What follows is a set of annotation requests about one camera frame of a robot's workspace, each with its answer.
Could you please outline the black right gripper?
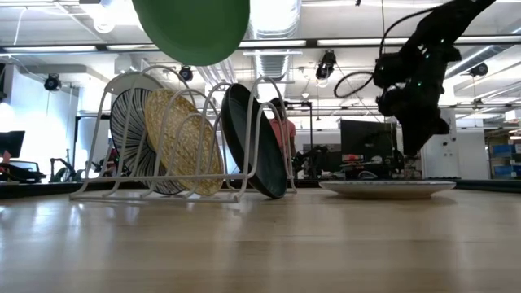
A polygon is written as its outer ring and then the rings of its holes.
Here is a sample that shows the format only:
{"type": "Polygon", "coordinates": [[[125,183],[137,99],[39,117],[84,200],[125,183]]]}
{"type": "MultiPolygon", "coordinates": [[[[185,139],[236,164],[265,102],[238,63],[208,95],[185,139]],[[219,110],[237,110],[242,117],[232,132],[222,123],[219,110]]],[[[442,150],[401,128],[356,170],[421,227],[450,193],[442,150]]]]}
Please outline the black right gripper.
{"type": "Polygon", "coordinates": [[[443,81],[443,77],[376,78],[376,85],[383,89],[376,98],[378,110],[384,116],[395,116],[403,125],[403,153],[407,156],[416,155],[432,135],[449,133],[449,124],[438,108],[443,81]]]}

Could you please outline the blue orange floral plate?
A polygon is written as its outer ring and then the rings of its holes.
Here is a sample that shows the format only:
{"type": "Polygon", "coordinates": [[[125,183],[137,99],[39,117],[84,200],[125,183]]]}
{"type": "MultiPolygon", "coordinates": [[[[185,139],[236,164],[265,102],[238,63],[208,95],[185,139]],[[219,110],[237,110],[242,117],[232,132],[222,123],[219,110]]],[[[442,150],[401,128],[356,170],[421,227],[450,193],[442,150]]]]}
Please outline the blue orange floral plate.
{"type": "Polygon", "coordinates": [[[350,199],[429,199],[433,194],[452,190],[452,181],[322,181],[320,187],[350,199]]]}

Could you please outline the dark teal plate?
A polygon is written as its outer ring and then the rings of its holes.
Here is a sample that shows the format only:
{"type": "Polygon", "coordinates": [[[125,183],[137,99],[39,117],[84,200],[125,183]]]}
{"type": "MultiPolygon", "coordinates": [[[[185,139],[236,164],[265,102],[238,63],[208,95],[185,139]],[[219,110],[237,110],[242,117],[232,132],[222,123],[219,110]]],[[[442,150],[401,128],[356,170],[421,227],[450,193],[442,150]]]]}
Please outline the dark teal plate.
{"type": "Polygon", "coordinates": [[[287,192],[287,171],[278,140],[251,91],[233,84],[221,105],[221,124],[227,146],[242,173],[253,172],[248,183],[272,199],[287,192]]]}

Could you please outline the yellow patterned plate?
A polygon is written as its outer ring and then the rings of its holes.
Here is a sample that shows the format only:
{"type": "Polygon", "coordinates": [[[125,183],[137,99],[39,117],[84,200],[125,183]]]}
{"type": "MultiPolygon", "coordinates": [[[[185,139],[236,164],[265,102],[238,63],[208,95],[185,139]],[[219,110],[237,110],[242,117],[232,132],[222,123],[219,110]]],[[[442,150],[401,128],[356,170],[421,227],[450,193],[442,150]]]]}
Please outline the yellow patterned plate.
{"type": "Polygon", "coordinates": [[[162,168],[182,176],[224,173],[214,128],[188,99],[176,97],[172,90],[154,90],[145,102],[144,116],[162,168]]]}

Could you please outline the plain green plate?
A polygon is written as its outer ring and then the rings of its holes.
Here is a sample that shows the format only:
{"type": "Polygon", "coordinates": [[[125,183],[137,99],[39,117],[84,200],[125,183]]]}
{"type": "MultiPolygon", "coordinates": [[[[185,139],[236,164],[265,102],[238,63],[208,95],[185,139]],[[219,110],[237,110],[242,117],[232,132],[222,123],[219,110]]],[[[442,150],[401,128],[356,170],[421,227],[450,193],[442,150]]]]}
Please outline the plain green plate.
{"type": "Polygon", "coordinates": [[[167,56],[208,66],[228,58],[247,31],[249,0],[132,0],[140,25],[167,56]]]}

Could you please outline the black white striped plate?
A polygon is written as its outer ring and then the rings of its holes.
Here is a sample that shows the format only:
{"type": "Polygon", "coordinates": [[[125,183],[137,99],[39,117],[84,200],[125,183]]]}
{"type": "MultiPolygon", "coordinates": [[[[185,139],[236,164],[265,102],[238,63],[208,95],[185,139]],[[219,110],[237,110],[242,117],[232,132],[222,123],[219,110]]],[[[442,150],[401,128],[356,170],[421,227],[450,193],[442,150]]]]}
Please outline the black white striped plate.
{"type": "Polygon", "coordinates": [[[110,130],[113,145],[123,163],[123,174],[151,177],[155,171],[156,153],[145,125],[145,104],[151,90],[126,90],[112,104],[110,130]]]}

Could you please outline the wide black monitor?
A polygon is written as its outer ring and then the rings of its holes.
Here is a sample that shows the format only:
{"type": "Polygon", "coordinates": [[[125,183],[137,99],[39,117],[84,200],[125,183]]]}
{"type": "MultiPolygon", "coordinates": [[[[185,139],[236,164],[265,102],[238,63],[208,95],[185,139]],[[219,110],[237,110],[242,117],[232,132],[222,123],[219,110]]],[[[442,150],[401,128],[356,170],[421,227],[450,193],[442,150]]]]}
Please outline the wide black monitor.
{"type": "Polygon", "coordinates": [[[343,155],[361,155],[364,160],[375,156],[382,159],[394,157],[395,125],[359,120],[341,120],[339,125],[343,155]]]}

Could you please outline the blue storage bins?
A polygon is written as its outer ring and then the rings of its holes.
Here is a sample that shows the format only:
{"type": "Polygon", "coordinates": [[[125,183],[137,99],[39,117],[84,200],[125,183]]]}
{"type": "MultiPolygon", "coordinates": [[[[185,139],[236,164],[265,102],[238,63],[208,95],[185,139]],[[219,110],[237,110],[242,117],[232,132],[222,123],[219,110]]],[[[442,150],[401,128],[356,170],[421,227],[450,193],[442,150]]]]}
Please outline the blue storage bins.
{"type": "Polygon", "coordinates": [[[489,163],[494,178],[521,177],[521,144],[492,146],[489,163]]]}

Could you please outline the person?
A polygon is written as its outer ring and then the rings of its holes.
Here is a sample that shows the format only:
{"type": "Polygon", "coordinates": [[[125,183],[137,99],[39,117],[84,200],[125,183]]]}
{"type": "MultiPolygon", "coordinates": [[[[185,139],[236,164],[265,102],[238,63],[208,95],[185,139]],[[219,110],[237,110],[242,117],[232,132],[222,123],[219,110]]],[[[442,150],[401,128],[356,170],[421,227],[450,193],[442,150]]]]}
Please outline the person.
{"type": "Polygon", "coordinates": [[[279,150],[282,155],[286,156],[288,167],[293,169],[292,159],[296,155],[296,127],[293,122],[286,118],[285,106],[279,98],[273,98],[270,102],[274,105],[278,117],[274,116],[269,120],[269,123],[277,139],[279,150]]]}

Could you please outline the silver ventilation duct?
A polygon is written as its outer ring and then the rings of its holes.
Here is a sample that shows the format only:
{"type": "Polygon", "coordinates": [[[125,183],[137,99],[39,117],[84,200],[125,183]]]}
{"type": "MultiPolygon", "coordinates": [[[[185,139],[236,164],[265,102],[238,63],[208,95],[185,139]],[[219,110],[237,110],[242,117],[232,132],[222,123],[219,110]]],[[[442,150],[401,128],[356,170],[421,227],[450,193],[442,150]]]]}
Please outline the silver ventilation duct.
{"type": "MultiPolygon", "coordinates": [[[[253,40],[293,38],[300,22],[302,0],[250,0],[248,33],[253,40]]],[[[256,55],[257,76],[282,80],[288,71],[288,55],[256,55]]]]}

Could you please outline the black aluminium table frame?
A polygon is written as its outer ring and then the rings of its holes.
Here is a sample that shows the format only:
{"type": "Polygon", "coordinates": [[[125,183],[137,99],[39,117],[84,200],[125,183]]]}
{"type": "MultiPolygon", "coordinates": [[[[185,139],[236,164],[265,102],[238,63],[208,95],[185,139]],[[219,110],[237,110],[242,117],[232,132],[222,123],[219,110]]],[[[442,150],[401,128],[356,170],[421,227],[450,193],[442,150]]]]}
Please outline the black aluminium table frame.
{"type": "MultiPolygon", "coordinates": [[[[445,181],[456,183],[455,188],[461,190],[480,190],[506,193],[521,193],[520,180],[467,180],[445,178],[445,181]]],[[[320,188],[318,183],[325,181],[319,180],[296,180],[297,188],[320,188]]],[[[86,191],[110,190],[114,182],[92,182],[89,183],[86,191]]],[[[0,199],[20,199],[26,197],[38,197],[46,195],[68,195],[82,187],[82,182],[66,183],[38,183],[38,184],[19,184],[19,185],[0,185],[0,199]]],[[[141,190],[147,187],[140,182],[130,181],[120,184],[120,190],[141,190]]]]}

